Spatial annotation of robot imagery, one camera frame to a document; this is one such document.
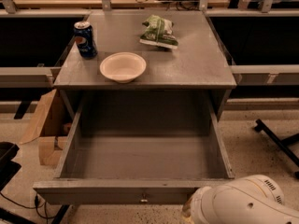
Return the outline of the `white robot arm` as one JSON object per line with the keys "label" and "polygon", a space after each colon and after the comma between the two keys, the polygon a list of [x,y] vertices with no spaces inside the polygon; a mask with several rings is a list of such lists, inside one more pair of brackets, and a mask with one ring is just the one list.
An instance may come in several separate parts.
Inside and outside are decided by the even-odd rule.
{"label": "white robot arm", "polygon": [[250,175],[202,187],[183,205],[186,224],[299,224],[299,212],[284,205],[277,182]]}

